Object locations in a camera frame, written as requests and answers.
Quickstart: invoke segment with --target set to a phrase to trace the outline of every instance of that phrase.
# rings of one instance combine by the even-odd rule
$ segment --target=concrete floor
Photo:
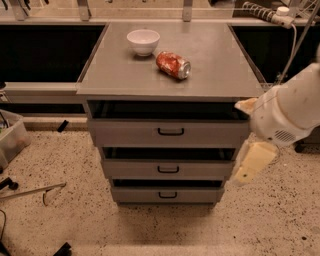
[[[280,156],[249,185],[226,184],[212,205],[117,205],[86,131],[29,131],[32,142],[5,169],[20,187],[67,182],[0,202],[3,244],[12,255],[320,255],[320,154]],[[0,215],[0,227],[3,226]]]

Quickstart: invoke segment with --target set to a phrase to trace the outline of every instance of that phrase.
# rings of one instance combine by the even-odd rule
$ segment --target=metal bracket
[[[191,21],[192,2],[193,2],[193,0],[184,0],[183,1],[183,11],[182,11],[182,20],[183,21]]]
[[[29,16],[19,0],[9,0],[9,2],[16,20],[23,21]]]
[[[89,9],[88,1],[87,0],[77,0],[78,7],[79,7],[79,14],[80,19],[83,21],[88,21],[90,19],[91,12]]]

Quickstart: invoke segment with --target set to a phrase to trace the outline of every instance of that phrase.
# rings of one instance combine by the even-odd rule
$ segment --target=gray countertop
[[[154,54],[136,56],[127,42],[135,29],[156,30]],[[155,59],[171,51],[191,62],[191,74],[178,81],[161,72]],[[80,95],[233,99],[263,93],[227,24],[209,22],[111,22],[78,85]]]

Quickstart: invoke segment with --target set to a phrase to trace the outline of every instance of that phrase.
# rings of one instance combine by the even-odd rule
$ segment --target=drawer front
[[[240,147],[249,136],[248,123],[88,122],[95,145],[130,147]]]
[[[233,162],[180,162],[180,161],[109,161],[103,160],[106,178],[123,179],[152,177],[154,179],[219,179],[231,175]]]
[[[112,188],[117,203],[217,203],[224,189]]]

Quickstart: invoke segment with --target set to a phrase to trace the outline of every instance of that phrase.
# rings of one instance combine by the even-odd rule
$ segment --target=bottom drawer
[[[117,203],[213,203],[220,201],[223,188],[111,188]]]

